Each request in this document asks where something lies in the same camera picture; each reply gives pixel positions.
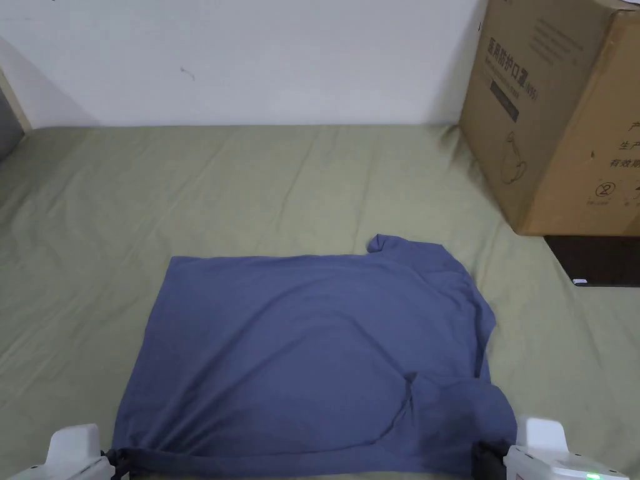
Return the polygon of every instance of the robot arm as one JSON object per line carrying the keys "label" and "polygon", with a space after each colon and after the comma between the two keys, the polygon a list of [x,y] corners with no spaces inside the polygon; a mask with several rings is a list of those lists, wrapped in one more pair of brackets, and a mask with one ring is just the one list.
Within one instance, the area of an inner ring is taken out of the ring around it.
{"label": "robot arm", "polygon": [[524,417],[515,445],[480,442],[473,450],[474,480],[628,480],[617,470],[567,448],[558,422]]}
{"label": "robot arm", "polygon": [[126,457],[114,450],[100,450],[98,425],[77,425],[58,430],[51,437],[47,460],[9,480],[128,480]]}
{"label": "robot arm", "polygon": [[[473,449],[474,480],[628,480],[628,477],[577,453],[566,444],[558,422],[523,418],[515,445],[479,442]],[[121,451],[100,450],[95,424],[59,430],[51,437],[47,461],[10,480],[128,480]]]}

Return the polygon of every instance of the blue t-shirt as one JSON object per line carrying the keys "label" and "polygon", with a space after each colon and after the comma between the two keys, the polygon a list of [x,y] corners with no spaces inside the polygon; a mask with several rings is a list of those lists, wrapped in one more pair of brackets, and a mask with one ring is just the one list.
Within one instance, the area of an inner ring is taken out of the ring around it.
{"label": "blue t-shirt", "polygon": [[399,237],[368,251],[174,257],[114,448],[181,476],[469,475],[474,442],[513,442],[464,267]]}

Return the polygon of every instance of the wall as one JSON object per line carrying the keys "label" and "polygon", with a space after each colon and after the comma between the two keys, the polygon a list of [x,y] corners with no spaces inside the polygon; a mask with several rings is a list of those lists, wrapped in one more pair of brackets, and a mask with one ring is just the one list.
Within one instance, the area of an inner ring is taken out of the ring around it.
{"label": "wall", "polygon": [[456,122],[486,0],[0,0],[51,125]]}

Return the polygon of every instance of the cardboard box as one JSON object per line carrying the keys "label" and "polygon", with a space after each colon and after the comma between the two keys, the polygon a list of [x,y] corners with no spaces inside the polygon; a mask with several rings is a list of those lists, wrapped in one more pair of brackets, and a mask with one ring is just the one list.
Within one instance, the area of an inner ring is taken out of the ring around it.
{"label": "cardboard box", "polygon": [[490,0],[460,124],[517,233],[640,236],[640,6]]}

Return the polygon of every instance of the green bed sheet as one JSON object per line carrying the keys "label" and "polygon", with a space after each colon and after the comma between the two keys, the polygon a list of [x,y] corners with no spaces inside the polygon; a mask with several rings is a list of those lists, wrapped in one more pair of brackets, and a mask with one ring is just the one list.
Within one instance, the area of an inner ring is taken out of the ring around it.
{"label": "green bed sheet", "polygon": [[[640,476],[640,292],[579,289],[505,223],[456,127],[32,132],[0,163],[0,476],[118,403],[172,255],[442,243],[495,311],[494,383],[570,449]],[[377,480],[429,475],[372,473]]]}

